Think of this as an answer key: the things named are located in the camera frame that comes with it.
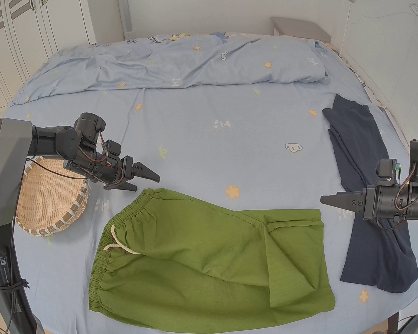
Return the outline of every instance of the woven basket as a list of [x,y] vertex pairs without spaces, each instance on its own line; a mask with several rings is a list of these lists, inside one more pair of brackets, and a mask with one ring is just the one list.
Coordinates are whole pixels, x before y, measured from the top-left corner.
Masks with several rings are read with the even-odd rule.
[[[62,175],[79,177],[63,168],[63,160],[38,157],[36,161]],[[88,193],[88,180],[61,177],[30,163],[23,174],[16,222],[37,237],[65,230],[84,212]]]

